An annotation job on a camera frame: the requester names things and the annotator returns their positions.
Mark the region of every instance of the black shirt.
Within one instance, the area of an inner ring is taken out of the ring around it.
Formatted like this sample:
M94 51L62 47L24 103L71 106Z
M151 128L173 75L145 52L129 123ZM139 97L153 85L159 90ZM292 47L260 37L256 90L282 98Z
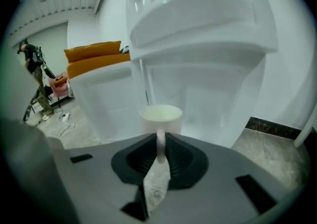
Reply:
M28 70L30 73L32 73L36 67L41 66L41 63L39 62L34 62L33 60L33 52L35 52L36 47L32 44L27 44L24 47L24 55L25 55L25 61L26 60L30 60L29 66L28 66Z

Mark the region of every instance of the pink chair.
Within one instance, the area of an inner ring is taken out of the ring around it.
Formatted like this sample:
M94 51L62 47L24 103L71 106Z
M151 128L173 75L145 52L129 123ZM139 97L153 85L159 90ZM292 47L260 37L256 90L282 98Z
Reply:
M55 79L51 79L49 78L49 84L50 84L50 87L54 93L54 95L57 97L58 99L58 106L60 107L60 102L59 102L59 98L64 96L64 95L68 95L68 86L67 84L61 86L61 87L56 87L54 84L53 84L53 81L56 81L57 79L60 79L62 77L66 77L67 80L68 80L68 75L66 72L63 72L62 74L60 75L57 75Z

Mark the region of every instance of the orange cushion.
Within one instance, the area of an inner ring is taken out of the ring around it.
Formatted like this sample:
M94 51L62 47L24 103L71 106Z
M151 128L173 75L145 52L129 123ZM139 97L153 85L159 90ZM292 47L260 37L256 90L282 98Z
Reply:
M112 65L115 63L121 63L130 61L129 54L116 54L107 56L91 57L88 59L76 61L70 63L67 67L68 78L71 79L85 72L104 67L107 65Z
M69 63L90 57L119 54L121 41L91 44L64 50Z
M62 77L59 80L53 81L52 83L55 87L60 87L60 86L64 85L66 83L66 81L67 81L67 78Z

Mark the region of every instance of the person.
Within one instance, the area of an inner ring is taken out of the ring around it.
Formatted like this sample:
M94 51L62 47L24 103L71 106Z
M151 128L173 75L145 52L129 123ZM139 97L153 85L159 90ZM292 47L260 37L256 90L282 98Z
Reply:
M48 98L44 90L41 63L33 60L33 52L36 52L36 47L32 44L29 44L28 41L25 39L22 42L20 42L18 53L20 52L23 52L25 55L25 68L28 69L28 71L33 75L33 77L40 84L32 101L36 101L42 106L43 108L42 119L44 121L48 120L54 114L54 110L50 106Z

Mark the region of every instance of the shoe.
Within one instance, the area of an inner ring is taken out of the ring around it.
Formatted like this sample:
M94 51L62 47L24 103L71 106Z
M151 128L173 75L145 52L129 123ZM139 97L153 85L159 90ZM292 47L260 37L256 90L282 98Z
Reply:
M44 115L44 116L42 117L42 119L43 119L44 121L46 121L46 120L48 120L52 115L53 115L53 114Z

